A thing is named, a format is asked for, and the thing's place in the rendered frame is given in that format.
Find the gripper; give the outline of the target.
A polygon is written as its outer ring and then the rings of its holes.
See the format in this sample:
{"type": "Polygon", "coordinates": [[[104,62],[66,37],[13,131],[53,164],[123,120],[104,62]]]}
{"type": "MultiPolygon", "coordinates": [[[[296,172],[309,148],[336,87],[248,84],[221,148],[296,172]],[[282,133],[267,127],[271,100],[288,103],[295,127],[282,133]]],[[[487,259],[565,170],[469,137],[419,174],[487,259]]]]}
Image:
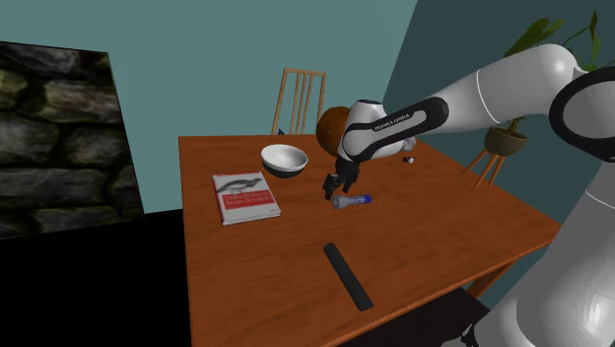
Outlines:
{"type": "Polygon", "coordinates": [[[322,186],[327,201],[332,198],[333,192],[342,187],[343,193],[348,193],[352,185],[357,181],[360,172],[360,164],[338,157],[335,162],[335,173],[329,173],[322,186]]]}

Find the grey and blue bottle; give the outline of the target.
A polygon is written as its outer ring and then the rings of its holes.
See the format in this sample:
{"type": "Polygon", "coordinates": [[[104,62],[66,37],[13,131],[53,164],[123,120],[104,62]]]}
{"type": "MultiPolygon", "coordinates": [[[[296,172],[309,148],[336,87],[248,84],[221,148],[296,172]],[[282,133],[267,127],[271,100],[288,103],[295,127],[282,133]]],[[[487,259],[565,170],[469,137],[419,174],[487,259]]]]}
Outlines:
{"type": "Polygon", "coordinates": [[[368,194],[355,196],[335,195],[332,197],[331,202],[335,209],[345,209],[349,206],[369,204],[372,202],[372,197],[368,194]]]}

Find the brown round ball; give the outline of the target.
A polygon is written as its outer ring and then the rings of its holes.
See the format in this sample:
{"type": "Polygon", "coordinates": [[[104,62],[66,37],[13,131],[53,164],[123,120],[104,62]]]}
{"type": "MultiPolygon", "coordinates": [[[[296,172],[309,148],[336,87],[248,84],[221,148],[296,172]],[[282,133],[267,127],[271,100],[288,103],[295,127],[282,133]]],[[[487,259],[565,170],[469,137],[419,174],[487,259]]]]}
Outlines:
{"type": "Polygon", "coordinates": [[[332,157],[338,155],[340,139],[350,113],[346,106],[329,108],[316,125],[316,139],[319,146],[332,157]]]}

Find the white bowl with dark outside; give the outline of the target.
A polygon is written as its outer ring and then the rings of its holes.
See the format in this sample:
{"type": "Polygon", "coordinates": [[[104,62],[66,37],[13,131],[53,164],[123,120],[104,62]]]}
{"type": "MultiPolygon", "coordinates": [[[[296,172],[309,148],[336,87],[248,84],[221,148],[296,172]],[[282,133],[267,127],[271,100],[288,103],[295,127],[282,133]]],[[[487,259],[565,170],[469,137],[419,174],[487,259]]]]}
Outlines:
{"type": "Polygon", "coordinates": [[[276,177],[290,178],[300,174],[308,163],[308,155],[301,149],[273,144],[261,150],[263,167],[276,177]]]}

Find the long black remote control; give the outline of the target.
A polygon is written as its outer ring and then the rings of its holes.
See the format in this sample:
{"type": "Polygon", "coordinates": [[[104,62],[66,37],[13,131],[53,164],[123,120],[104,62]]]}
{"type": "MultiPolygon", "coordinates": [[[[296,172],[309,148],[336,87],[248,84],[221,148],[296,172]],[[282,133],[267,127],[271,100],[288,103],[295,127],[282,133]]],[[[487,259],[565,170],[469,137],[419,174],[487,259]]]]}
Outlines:
{"type": "Polygon", "coordinates": [[[336,272],[349,296],[351,297],[353,303],[356,308],[360,312],[367,311],[374,306],[373,301],[367,294],[366,290],[360,283],[359,279],[356,277],[351,267],[345,260],[344,256],[341,254],[339,249],[334,243],[327,243],[323,247],[323,252],[325,253],[329,263],[332,268],[336,272]]]}

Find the white and red book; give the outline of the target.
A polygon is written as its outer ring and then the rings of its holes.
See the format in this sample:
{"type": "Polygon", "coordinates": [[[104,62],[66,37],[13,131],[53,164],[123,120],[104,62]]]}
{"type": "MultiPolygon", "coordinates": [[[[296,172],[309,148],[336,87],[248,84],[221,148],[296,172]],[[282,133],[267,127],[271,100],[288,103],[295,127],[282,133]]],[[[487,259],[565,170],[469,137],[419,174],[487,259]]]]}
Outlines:
{"type": "Polygon", "coordinates": [[[214,174],[212,181],[224,226],[281,215],[262,172],[214,174]]]}

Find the light wooden chair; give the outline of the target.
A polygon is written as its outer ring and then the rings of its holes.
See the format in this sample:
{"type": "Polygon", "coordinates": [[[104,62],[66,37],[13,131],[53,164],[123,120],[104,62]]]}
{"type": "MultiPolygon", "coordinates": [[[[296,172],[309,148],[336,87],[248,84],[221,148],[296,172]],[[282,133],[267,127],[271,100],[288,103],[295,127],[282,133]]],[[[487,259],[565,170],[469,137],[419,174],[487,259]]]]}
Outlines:
{"type": "Polygon", "coordinates": [[[280,128],[278,127],[280,115],[285,96],[287,82],[290,76],[295,75],[295,87],[293,95],[293,106],[290,121],[290,134],[304,134],[307,129],[308,108],[311,98],[311,92],[314,86],[314,79],[320,78],[317,108],[316,108],[316,123],[321,120],[323,114],[323,102],[325,95],[325,86],[327,74],[321,71],[309,71],[305,69],[289,68],[283,69],[280,87],[278,91],[276,107],[274,111],[271,134],[277,135],[280,128]]]}

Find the brown wooden table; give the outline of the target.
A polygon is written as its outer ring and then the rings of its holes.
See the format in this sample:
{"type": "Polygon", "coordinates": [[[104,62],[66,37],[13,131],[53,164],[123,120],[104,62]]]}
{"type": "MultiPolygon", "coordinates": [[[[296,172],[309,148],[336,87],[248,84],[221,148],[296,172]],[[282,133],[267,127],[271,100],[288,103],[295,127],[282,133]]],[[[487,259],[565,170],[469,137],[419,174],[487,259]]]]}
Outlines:
{"type": "Polygon", "coordinates": [[[307,153],[292,178],[268,176],[277,218],[222,224],[214,174],[261,169],[273,135],[178,141],[192,347],[334,347],[460,286],[483,293],[548,244],[559,224],[425,143],[363,163],[335,209],[322,185],[334,160],[312,135],[283,142],[307,153]],[[413,164],[402,161],[414,157],[413,164]],[[334,243],[374,306],[360,312],[329,263],[334,243]]]}

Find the potted plant on wooden stand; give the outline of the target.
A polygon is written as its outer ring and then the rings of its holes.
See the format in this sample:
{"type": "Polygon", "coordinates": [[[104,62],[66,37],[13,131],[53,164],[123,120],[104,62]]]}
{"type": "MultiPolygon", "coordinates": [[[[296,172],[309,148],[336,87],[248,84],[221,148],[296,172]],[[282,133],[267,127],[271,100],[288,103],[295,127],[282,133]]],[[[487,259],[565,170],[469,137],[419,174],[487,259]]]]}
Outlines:
{"type": "MultiPolygon", "coordinates": [[[[571,35],[570,37],[566,38],[562,42],[562,46],[564,46],[570,53],[574,53],[569,47],[567,47],[567,43],[573,38],[585,32],[589,32],[591,38],[591,56],[587,63],[581,65],[581,70],[586,72],[591,72],[598,69],[598,66],[595,64],[595,58],[601,47],[601,40],[599,36],[595,33],[597,22],[597,11],[594,11],[591,20],[586,27],[584,27],[574,35],[571,35]]],[[[563,21],[561,19],[558,19],[553,23],[551,23],[548,18],[541,18],[535,21],[519,37],[519,39],[514,43],[514,45],[505,52],[505,57],[539,45],[546,38],[554,34],[562,24],[563,21]]],[[[526,144],[527,137],[518,132],[518,129],[524,120],[525,117],[520,116],[509,120],[505,127],[492,126],[487,130],[484,138],[483,150],[462,172],[463,174],[469,173],[470,170],[476,164],[478,164],[483,157],[485,157],[487,154],[491,155],[485,168],[474,183],[474,188],[479,187],[491,167],[494,167],[488,180],[488,185],[491,186],[495,178],[497,177],[506,157],[517,153],[526,144]]]]}

